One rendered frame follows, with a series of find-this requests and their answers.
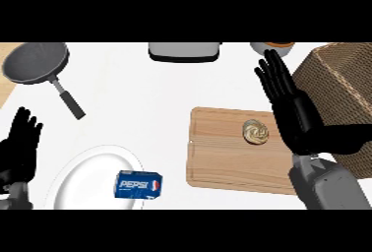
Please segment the blue soda can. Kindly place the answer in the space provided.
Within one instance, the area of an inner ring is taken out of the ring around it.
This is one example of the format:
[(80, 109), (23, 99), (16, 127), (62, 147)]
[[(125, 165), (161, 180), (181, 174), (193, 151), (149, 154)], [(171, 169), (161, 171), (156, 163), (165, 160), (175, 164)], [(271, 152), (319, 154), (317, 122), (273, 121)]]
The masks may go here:
[(115, 197), (152, 200), (161, 194), (161, 183), (156, 172), (122, 170), (116, 176)]

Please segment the white plate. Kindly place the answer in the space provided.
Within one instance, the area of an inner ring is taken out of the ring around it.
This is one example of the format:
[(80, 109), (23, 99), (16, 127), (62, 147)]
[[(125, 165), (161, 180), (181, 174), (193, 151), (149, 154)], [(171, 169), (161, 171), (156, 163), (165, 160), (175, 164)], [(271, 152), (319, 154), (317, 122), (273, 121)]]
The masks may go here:
[(49, 210), (140, 210), (143, 200), (115, 197), (121, 170), (142, 171), (134, 154), (119, 146), (97, 146), (69, 161), (46, 196)]

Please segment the pale wooden board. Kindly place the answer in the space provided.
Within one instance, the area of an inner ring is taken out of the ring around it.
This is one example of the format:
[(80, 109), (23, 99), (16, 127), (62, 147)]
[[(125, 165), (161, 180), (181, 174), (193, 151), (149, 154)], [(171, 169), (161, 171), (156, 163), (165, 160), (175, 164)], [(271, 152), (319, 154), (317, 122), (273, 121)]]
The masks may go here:
[(9, 95), (15, 89), (15, 83), (3, 75), (3, 62), (12, 50), (20, 45), (20, 42), (0, 42), (0, 108), (3, 107)]

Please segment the brown wicker basket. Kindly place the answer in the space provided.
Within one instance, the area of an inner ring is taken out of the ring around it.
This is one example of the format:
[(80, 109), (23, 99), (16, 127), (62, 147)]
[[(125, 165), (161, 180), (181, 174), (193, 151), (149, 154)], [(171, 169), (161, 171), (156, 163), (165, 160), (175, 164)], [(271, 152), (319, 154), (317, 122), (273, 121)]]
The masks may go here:
[(311, 135), (357, 179), (372, 178), (372, 42), (313, 49), (294, 82), (316, 105), (325, 127)]

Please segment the beige swirl cupcake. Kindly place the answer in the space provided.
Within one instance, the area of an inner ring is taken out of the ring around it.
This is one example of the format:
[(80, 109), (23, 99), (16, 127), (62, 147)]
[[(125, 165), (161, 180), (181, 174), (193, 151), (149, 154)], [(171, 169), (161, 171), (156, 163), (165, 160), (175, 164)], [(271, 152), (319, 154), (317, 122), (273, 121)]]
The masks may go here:
[(249, 119), (242, 125), (242, 137), (252, 145), (263, 145), (268, 140), (268, 129), (255, 119)]

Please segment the grey and black appliance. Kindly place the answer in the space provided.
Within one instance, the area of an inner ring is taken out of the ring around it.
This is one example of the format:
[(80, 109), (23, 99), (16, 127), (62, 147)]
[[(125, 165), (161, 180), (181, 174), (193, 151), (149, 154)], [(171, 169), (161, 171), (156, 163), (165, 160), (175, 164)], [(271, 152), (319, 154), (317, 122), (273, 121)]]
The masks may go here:
[(214, 62), (220, 56), (220, 45), (220, 42), (150, 42), (147, 54), (159, 62)]

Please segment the grey frying pan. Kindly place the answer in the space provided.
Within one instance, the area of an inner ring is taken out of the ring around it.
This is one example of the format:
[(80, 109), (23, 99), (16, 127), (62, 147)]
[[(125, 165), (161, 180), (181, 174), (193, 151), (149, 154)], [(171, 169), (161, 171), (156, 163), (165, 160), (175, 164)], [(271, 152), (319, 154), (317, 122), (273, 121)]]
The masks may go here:
[(63, 42), (25, 42), (6, 56), (1, 70), (3, 76), (16, 84), (50, 82), (75, 119), (81, 119), (85, 113), (57, 79), (68, 58), (69, 51)]

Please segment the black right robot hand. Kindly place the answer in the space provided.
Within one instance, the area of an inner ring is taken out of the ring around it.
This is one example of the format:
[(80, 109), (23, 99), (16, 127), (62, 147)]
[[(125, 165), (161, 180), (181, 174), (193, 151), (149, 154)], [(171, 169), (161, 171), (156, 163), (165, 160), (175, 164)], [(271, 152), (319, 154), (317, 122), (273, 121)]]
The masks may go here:
[(319, 153), (356, 154), (372, 142), (372, 124), (325, 126), (316, 105), (295, 86), (274, 49), (266, 49), (254, 73), (271, 104), (282, 141), (298, 156)]

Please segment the wooden cutting board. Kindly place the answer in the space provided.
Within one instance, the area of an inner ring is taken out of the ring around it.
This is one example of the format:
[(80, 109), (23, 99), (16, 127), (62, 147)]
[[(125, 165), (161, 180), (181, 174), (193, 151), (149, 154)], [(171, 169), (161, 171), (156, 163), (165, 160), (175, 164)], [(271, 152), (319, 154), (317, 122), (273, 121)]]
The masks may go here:
[[(252, 145), (242, 126), (255, 119), (268, 140)], [(195, 107), (190, 112), (186, 181), (190, 186), (294, 195), (288, 172), (292, 153), (271, 112)]]

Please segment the grey cup with orange content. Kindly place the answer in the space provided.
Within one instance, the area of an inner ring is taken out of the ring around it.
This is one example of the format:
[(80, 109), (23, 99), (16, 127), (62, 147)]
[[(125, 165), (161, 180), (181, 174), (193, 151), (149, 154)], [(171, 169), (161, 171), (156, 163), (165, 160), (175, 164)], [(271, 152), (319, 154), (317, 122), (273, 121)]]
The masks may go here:
[(288, 55), (294, 42), (252, 42), (251, 44), (252, 50), (263, 55), (266, 50), (274, 49), (279, 56), (283, 57)]

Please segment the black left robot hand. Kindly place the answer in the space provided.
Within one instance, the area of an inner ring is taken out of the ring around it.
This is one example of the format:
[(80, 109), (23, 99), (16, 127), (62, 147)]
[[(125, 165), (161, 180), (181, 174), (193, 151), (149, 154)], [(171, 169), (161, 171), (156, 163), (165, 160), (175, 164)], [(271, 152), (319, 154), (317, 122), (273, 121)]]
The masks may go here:
[(0, 194), (15, 182), (29, 182), (37, 172), (37, 148), (44, 124), (31, 110), (18, 109), (9, 136), (0, 141)]

